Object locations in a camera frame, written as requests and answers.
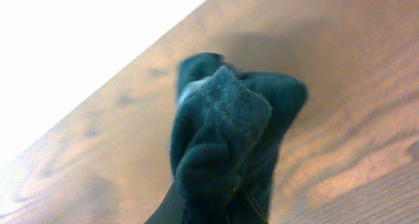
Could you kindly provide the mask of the black garment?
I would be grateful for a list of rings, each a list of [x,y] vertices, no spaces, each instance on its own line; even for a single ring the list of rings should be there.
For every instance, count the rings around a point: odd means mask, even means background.
[[[301,81],[238,71],[220,54],[183,60],[170,164],[184,223],[266,223],[281,142],[308,97]]]

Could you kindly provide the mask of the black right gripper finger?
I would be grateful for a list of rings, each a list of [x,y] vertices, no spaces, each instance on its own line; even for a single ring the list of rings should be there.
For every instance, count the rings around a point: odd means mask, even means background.
[[[183,224],[184,211],[185,199],[179,194],[175,183],[172,183],[162,203],[145,224]]]

